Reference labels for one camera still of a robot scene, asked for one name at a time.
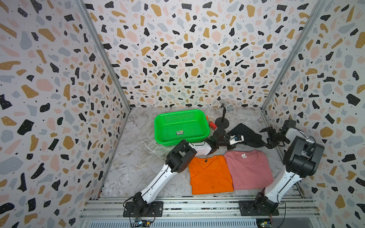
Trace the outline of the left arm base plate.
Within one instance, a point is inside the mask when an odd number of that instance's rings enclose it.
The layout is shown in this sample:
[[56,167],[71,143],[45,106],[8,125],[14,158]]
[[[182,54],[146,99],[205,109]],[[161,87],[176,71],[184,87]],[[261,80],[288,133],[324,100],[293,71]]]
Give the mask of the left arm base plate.
[[163,201],[154,201],[146,204],[140,201],[127,202],[123,212],[123,217],[162,217]]

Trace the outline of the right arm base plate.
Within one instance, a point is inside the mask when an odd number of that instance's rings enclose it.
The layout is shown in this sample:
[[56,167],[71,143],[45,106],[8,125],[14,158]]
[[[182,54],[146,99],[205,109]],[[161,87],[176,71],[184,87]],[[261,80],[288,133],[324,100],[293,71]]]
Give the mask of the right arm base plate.
[[278,216],[278,204],[272,201],[241,200],[238,202],[241,216]]

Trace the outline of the black t-shirt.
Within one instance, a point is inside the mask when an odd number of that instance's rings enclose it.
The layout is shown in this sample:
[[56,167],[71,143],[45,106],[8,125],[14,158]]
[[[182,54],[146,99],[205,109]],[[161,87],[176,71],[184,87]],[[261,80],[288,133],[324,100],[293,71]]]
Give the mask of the black t-shirt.
[[239,144],[244,144],[254,148],[267,146],[267,143],[262,140],[262,136],[260,134],[254,132],[252,129],[242,123],[230,130],[228,135],[241,135],[243,137],[243,141],[239,142]]

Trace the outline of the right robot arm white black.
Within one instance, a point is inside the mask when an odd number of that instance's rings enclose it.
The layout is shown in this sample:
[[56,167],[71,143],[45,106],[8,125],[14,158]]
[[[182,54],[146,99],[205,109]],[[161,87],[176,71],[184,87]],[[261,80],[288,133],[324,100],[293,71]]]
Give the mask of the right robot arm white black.
[[257,194],[254,203],[257,208],[275,210],[293,185],[315,174],[325,148],[298,129],[294,120],[286,120],[278,132],[273,127],[261,132],[268,133],[268,148],[285,149],[283,169],[272,184]]

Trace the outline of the green plastic basket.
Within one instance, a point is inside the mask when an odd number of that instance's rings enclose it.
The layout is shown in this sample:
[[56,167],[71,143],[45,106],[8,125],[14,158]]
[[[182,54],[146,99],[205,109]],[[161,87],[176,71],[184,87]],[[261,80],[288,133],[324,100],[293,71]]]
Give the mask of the green plastic basket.
[[206,115],[201,110],[160,114],[154,119],[155,141],[163,146],[177,145],[181,140],[201,142],[210,135]]

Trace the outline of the orange t-shirt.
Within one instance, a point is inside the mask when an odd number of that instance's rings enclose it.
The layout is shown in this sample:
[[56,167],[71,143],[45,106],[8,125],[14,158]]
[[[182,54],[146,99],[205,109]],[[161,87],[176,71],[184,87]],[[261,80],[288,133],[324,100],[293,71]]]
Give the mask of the orange t-shirt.
[[193,195],[233,192],[233,181],[222,155],[211,158],[193,158],[189,164]]

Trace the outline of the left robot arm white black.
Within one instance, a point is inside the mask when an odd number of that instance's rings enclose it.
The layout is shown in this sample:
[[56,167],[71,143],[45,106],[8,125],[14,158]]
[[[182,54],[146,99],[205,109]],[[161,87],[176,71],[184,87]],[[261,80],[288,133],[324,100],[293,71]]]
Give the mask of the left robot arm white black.
[[165,163],[157,176],[142,191],[137,192],[133,201],[147,205],[155,201],[159,192],[177,174],[183,172],[197,155],[210,155],[221,146],[229,145],[228,139],[215,139],[212,136],[200,143],[181,140],[167,155]]

